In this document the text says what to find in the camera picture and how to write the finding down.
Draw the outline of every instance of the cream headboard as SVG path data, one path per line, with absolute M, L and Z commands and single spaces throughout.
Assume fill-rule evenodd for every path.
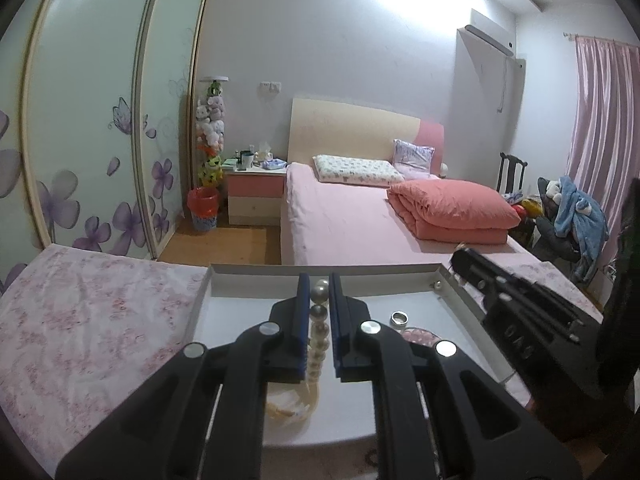
M 420 119 L 375 108 L 293 99 L 288 162 L 311 164 L 315 155 L 391 160 L 394 139 L 414 142 Z

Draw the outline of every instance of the blue blanket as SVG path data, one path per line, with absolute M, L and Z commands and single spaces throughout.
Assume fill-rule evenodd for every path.
M 573 273 L 574 282 L 589 283 L 596 272 L 596 261 L 600 251 L 609 239 L 607 219 L 598 204 L 591 196 L 578 190 L 574 181 L 568 176 L 560 177 L 560 193 L 562 200 L 558 216 L 556 216 L 556 235 L 565 238 L 569 231 L 580 245 L 580 261 Z M 588 214 L 579 211 L 587 210 Z

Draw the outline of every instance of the pink drawer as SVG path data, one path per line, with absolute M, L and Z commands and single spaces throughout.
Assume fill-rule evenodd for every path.
M 284 193 L 284 175 L 230 174 L 227 178 L 229 196 L 280 198 Z

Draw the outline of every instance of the wooden floor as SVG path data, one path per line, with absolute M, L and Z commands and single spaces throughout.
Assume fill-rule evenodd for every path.
M 158 260 L 203 267 L 209 264 L 279 265 L 280 228 L 230 226 L 226 213 L 222 213 L 217 228 L 201 233 L 193 228 L 191 218 L 185 218 Z

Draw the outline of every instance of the headboard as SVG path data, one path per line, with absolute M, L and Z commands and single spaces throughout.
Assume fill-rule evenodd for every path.
M 434 146 L 432 168 L 440 168 L 444 128 L 385 110 L 363 106 L 293 99 L 288 162 L 311 164 L 315 155 L 341 155 L 391 160 L 394 139 Z

